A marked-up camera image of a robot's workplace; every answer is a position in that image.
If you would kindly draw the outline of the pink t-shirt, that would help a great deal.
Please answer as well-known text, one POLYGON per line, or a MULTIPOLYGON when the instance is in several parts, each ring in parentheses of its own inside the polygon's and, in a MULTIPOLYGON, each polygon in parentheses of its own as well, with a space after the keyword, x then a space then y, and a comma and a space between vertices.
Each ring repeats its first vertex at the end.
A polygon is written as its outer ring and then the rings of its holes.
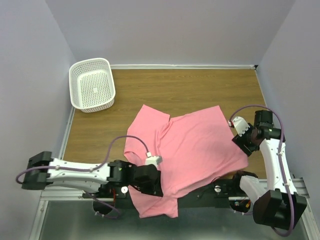
POLYGON ((141 218, 178 216, 178 199, 212 180, 248 166, 245 153, 232 141, 233 133, 219 106, 178 117, 143 105, 127 130, 124 156, 135 165, 146 162, 146 153, 161 156, 163 197, 130 187, 141 218))

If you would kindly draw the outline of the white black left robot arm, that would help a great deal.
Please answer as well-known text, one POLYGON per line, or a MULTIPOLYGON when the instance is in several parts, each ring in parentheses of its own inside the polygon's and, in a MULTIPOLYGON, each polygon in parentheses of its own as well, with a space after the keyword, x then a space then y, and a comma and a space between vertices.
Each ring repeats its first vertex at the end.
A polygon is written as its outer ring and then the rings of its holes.
POLYGON ((114 160, 103 164, 70 162, 53 158, 51 152, 43 151, 31 157, 27 169, 19 174, 24 190, 44 190, 47 187, 78 189, 104 198, 111 186, 132 186, 142 194, 162 197, 161 171, 158 165, 162 157, 146 154, 145 164, 114 160))

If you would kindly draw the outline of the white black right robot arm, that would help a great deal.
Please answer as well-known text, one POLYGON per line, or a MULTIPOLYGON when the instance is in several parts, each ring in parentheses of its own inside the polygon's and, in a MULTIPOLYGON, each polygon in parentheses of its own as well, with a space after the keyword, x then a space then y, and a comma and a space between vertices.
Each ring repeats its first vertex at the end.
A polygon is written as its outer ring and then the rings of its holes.
POLYGON ((265 166, 267 187, 253 173, 238 171, 230 191, 248 196, 254 222, 271 227, 278 235, 288 236, 307 207, 307 199, 298 194, 286 159, 283 127, 275 127, 272 110, 264 107, 254 114, 254 123, 232 114, 228 125, 237 132, 232 141, 247 155, 260 151, 265 166))

